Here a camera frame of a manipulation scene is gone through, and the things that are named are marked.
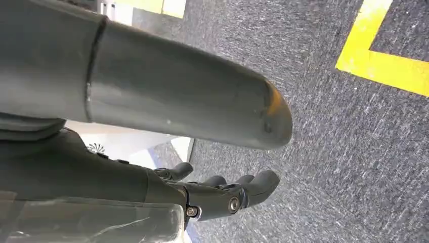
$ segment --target transparent plastic cover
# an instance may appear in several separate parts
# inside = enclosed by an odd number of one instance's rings
[[[182,242],[184,236],[179,205],[15,197],[0,192],[0,242]]]

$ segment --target yellow tape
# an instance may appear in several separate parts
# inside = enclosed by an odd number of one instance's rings
[[[364,0],[336,68],[429,97],[429,62],[370,51],[392,0]]]
[[[183,18],[186,0],[116,0],[118,4],[133,6],[156,14]]]
[[[164,0],[117,0],[116,3],[160,14]]]

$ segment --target gray carpet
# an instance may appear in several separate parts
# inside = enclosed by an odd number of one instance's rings
[[[188,0],[183,20],[135,10],[137,27],[261,72],[292,110],[278,150],[195,142],[190,180],[282,180],[262,205],[195,224],[199,242],[429,242],[429,99],[334,68],[361,4]],[[429,61],[428,36],[429,4],[394,0],[371,49]]]

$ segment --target metal screw head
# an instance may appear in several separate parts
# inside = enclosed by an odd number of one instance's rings
[[[198,214],[198,208],[196,207],[188,207],[186,209],[186,215],[188,215],[189,217],[195,217]]]
[[[233,197],[231,198],[231,200],[229,200],[229,205],[228,205],[228,210],[231,213],[235,213],[238,211],[240,207],[240,201],[238,200],[238,198]]]

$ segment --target yellow line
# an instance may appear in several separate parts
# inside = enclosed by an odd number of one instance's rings
[[[160,14],[162,13],[163,0],[117,0],[116,3]]]
[[[370,51],[392,0],[364,0],[336,68],[429,97],[429,62]]]
[[[186,0],[116,0],[118,4],[133,6],[156,14],[183,18]]]

